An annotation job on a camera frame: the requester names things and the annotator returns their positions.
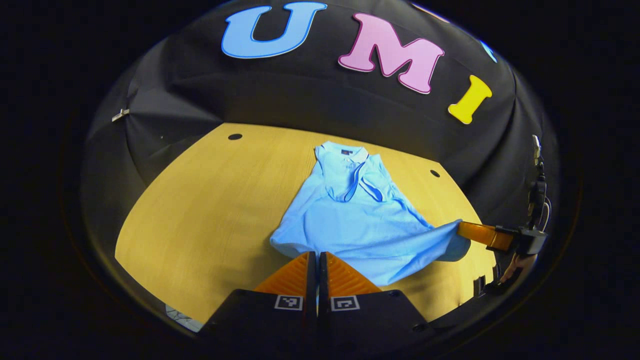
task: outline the pink letter m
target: pink letter m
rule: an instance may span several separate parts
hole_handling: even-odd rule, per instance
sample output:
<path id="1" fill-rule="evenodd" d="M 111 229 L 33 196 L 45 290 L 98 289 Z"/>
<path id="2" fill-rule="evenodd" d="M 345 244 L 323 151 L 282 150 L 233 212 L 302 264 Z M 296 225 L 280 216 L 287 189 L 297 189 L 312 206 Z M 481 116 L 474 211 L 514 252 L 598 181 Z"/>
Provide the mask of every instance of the pink letter m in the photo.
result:
<path id="1" fill-rule="evenodd" d="M 398 76 L 400 83 L 421 94 L 431 91 L 429 82 L 438 58 L 444 51 L 429 40 L 418 38 L 402 46 L 389 22 L 365 13 L 353 14 L 360 22 L 360 31 L 351 52 L 338 58 L 347 69 L 370 72 L 376 68 L 371 61 L 373 49 L 378 49 L 380 69 L 386 77 L 393 75 L 409 61 L 409 69 Z"/>

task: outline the light wood tabletop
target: light wood tabletop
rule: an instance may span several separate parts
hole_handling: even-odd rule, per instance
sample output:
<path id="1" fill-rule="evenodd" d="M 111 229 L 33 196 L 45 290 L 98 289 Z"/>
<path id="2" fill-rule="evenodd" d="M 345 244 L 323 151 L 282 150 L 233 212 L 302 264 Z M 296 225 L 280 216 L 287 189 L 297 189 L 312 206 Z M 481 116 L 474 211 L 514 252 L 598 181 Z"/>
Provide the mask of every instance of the light wood tabletop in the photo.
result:
<path id="1" fill-rule="evenodd" d="M 236 133 L 242 138 L 228 139 Z M 169 164 L 138 199 L 120 231 L 117 261 L 157 298 L 206 322 L 232 290 L 253 289 L 291 260 L 269 237 L 310 175 L 314 147 L 326 141 L 380 154 L 430 224 L 480 223 L 434 161 L 338 136 L 224 123 Z M 383 290 L 403 291 L 431 321 L 470 299 L 479 276 L 490 282 L 494 265 L 493 253 L 472 242 L 463 259 L 435 261 Z"/>

